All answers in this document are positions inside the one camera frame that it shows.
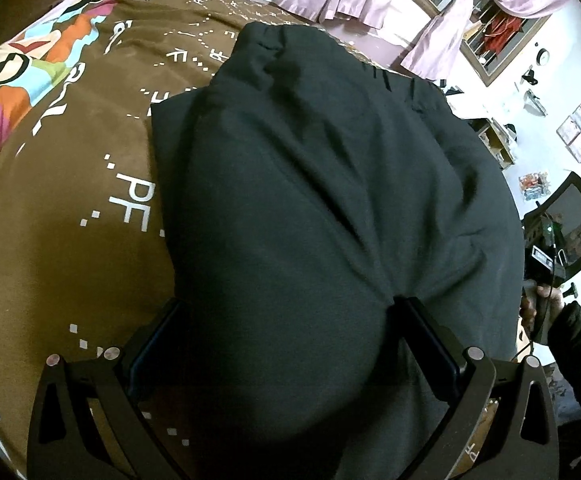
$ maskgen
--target red cloth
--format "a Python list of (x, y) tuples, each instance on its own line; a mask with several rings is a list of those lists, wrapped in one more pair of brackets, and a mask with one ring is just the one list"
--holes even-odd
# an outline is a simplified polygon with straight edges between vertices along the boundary
[(522, 19), (500, 10), (488, 24), (484, 34), (484, 52), (494, 52), (499, 56), (510, 38), (522, 28)]

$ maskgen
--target clock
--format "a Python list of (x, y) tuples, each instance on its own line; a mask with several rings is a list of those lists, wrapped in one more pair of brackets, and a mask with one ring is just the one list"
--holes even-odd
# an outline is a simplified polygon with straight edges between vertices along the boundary
[(549, 51), (545, 48), (541, 48), (537, 53), (537, 64), (539, 66), (544, 66), (549, 62), (549, 59), (551, 59), (551, 54)]

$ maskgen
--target hand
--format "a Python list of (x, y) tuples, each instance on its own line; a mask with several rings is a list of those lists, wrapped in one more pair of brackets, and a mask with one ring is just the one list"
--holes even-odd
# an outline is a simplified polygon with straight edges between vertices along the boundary
[[(562, 296), (562, 291), (557, 286), (554, 286), (551, 292), (550, 285), (538, 285), (538, 296), (547, 298), (549, 293), (551, 294), (549, 299), (549, 321), (553, 323), (564, 309), (564, 297)], [(530, 332), (533, 331), (535, 316), (537, 316), (537, 310), (534, 302), (524, 296), (522, 298), (522, 304), (520, 304), (520, 317), (522, 318), (522, 326)]]

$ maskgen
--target bed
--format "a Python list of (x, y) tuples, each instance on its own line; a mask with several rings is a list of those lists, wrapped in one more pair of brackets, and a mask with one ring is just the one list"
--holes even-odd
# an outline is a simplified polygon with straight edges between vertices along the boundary
[[(266, 0), (65, 0), (0, 46), (0, 456), (20, 478), (46, 357), (99, 356), (173, 294), (150, 106), (208, 84), (251, 21), (303, 23)], [(326, 30), (378, 66), (401, 51)], [(140, 408), (194, 478), (172, 395)]]

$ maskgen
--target screw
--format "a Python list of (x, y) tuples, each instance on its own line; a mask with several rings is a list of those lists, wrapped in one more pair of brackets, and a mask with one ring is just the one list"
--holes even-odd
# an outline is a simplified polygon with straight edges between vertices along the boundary
[(61, 358), (57, 354), (49, 355), (48, 358), (46, 359), (46, 364), (48, 366), (55, 366), (56, 364), (59, 363), (60, 359)]
[(540, 364), (539, 359), (536, 358), (534, 355), (529, 355), (526, 358), (526, 362), (531, 368), (539, 368), (539, 364)]
[(106, 352), (104, 352), (104, 359), (108, 361), (115, 361), (115, 359), (120, 356), (120, 353), (121, 351), (119, 348), (117, 348), (117, 346), (111, 346), (106, 350)]
[(469, 357), (475, 361), (480, 361), (484, 358), (484, 352), (482, 352), (481, 349), (477, 348), (476, 346), (472, 346), (469, 348)]

